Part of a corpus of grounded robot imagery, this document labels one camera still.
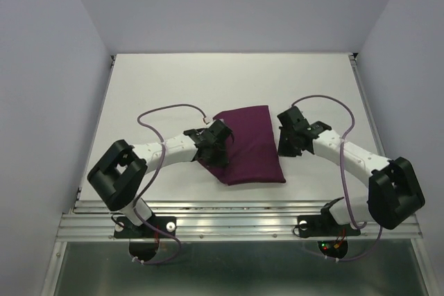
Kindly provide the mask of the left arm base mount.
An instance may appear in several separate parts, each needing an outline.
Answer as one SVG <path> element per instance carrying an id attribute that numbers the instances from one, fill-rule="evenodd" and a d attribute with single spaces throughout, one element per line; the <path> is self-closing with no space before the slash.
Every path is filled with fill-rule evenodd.
<path id="1" fill-rule="evenodd" d="M 176 237 L 175 216 L 152 216 L 148 223 L 133 225 L 125 216 L 112 215 L 114 238 L 128 241 L 128 253 L 133 262 L 141 265 L 160 265 L 172 261 L 181 250 Z"/>

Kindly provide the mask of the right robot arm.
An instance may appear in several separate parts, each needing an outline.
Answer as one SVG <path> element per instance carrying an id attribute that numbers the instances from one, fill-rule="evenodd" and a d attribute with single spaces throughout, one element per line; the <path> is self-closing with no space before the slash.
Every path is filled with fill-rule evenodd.
<path id="1" fill-rule="evenodd" d="M 351 174 L 368 190 L 363 197 L 345 195 L 324 205 L 317 215 L 302 216 L 302 237 L 334 234 L 353 223 L 375 222 L 385 229 L 395 229 L 425 206 L 425 197 L 409 160 L 370 153 L 345 140 L 322 121 L 309 123 L 296 106 L 277 118 L 279 156 L 297 157 L 307 151 L 336 164 L 341 174 Z"/>

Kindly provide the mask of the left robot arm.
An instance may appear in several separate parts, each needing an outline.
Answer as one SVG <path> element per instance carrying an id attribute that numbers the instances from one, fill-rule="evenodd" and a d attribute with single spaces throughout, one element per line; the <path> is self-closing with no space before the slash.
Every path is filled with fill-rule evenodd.
<path id="1" fill-rule="evenodd" d="M 145 175 L 158 175 L 162 167 L 199 162 L 210 168 L 229 164 L 227 148 L 234 142 L 233 131 L 221 120 L 183 133 L 159 143 L 130 145 L 115 141 L 87 174 L 87 181 L 109 211 L 124 216 L 118 222 L 128 238 L 171 238 L 175 235 L 174 217 L 159 219 L 140 197 Z"/>

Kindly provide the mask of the purple cloth drape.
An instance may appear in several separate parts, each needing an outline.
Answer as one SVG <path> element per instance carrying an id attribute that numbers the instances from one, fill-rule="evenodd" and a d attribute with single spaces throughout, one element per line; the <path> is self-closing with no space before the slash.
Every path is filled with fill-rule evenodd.
<path id="1" fill-rule="evenodd" d="M 269 106 L 256 105 L 219 112 L 214 120 L 222 120 L 233 132 L 226 152 L 228 165 L 206 169 L 228 186 L 247 183 L 286 182 L 275 144 Z"/>

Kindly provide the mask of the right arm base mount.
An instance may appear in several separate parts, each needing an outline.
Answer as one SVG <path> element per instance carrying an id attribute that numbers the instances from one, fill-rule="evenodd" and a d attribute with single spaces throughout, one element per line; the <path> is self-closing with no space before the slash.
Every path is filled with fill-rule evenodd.
<path id="1" fill-rule="evenodd" d="M 337 261 L 344 260 L 348 253 L 347 237 L 361 235 L 358 229 L 350 225 L 339 225 L 333 218 L 322 215 L 298 216 L 292 233 L 299 238 L 321 238 L 318 241 L 321 254 Z"/>

